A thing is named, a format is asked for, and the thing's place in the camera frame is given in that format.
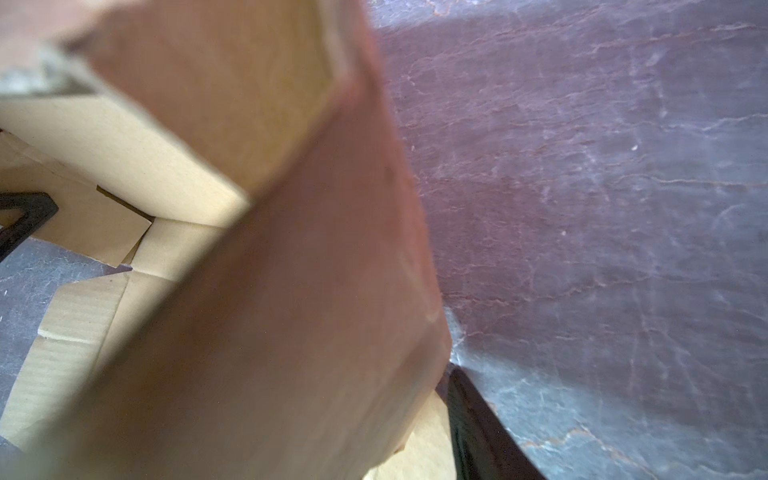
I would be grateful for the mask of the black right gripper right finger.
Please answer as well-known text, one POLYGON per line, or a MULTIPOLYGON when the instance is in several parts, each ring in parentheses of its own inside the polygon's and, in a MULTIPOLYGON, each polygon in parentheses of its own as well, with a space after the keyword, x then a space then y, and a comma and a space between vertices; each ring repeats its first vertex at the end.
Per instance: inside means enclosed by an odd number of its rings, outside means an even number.
POLYGON ((458 367, 448 376, 446 404, 458 479, 545 479, 458 367))

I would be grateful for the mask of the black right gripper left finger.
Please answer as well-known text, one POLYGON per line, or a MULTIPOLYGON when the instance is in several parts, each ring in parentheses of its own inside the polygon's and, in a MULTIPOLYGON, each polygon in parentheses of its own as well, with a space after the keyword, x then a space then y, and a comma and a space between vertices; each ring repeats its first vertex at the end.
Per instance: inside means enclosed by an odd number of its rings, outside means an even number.
POLYGON ((1 210, 17 210, 21 216, 1 229, 1 261, 52 219, 59 211, 53 198, 44 192, 1 194, 1 210))

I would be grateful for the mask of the brown cardboard box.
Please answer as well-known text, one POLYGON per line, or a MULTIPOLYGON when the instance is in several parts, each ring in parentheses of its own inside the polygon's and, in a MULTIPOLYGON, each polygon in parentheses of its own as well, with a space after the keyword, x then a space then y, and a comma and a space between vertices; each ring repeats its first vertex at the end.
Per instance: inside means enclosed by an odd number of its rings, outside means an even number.
POLYGON ((131 259, 95 342, 42 335, 13 479, 362 479, 450 334, 362 1, 5 1, 1 188, 131 259))

